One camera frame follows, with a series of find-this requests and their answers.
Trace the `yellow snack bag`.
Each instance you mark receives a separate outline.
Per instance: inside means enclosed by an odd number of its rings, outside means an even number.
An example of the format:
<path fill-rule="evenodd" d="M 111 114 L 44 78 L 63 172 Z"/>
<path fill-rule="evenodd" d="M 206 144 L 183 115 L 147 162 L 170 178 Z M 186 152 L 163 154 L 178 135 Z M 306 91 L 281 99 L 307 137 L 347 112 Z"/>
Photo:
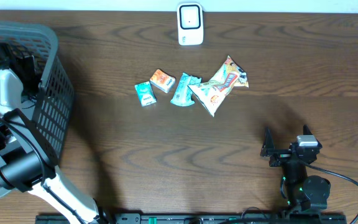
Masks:
<path fill-rule="evenodd" d="M 248 88 L 249 82 L 246 71 L 238 66 L 230 55 L 209 81 L 188 85 L 212 117 L 234 87 Z"/>

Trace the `teal snack packet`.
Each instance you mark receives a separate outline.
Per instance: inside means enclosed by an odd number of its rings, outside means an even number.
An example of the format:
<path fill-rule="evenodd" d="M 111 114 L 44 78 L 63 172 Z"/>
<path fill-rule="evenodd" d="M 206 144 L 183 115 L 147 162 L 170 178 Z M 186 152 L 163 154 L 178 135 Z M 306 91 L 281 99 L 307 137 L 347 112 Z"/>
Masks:
<path fill-rule="evenodd" d="M 197 85 L 199 83 L 201 83 L 201 78 L 183 73 L 173 98 L 170 100 L 171 104 L 181 107 L 193 105 L 195 103 L 191 99 L 193 92 L 189 89 L 188 85 Z"/>

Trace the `orange small snack box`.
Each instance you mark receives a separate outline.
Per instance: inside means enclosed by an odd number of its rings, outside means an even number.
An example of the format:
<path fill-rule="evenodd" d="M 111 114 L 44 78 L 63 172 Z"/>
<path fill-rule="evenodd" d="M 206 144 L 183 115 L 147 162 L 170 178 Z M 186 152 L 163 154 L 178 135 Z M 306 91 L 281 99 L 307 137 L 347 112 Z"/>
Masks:
<path fill-rule="evenodd" d="M 168 75 L 160 69 L 157 69 L 150 78 L 150 83 L 162 90 L 164 93 L 168 93 L 176 82 L 175 77 Z"/>

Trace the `teal small snack box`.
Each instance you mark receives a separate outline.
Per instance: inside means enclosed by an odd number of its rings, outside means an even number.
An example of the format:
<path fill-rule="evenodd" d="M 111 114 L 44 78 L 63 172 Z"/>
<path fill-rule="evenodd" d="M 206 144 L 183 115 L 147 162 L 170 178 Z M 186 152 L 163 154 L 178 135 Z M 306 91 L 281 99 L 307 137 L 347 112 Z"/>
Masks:
<path fill-rule="evenodd" d="M 157 102 L 150 82 L 143 82 L 134 86 L 141 106 L 148 106 Z"/>

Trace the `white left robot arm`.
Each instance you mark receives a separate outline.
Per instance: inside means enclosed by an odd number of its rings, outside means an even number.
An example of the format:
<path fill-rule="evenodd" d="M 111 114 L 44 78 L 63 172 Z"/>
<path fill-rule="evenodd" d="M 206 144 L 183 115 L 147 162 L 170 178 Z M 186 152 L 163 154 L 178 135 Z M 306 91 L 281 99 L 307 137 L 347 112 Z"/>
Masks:
<path fill-rule="evenodd" d="M 0 42 L 0 187 L 35 195 L 70 223 L 113 223 L 59 168 L 73 87 L 46 49 L 43 69 L 24 49 Z"/>

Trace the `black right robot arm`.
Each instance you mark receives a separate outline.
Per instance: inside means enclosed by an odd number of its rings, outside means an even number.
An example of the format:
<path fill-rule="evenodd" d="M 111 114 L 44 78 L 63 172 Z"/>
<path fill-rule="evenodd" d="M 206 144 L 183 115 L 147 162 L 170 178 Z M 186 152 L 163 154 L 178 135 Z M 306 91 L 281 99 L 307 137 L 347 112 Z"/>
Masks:
<path fill-rule="evenodd" d="M 265 130 L 265 139 L 260 155 L 269 158 L 269 166 L 282 168 L 281 195 L 288 202 L 283 215 L 319 213 L 327 209 L 331 183 L 318 175 L 308 175 L 306 166 L 317 160 L 322 144 L 309 128 L 303 126 L 303 134 L 296 137 L 288 149 L 275 148 L 270 130 Z"/>

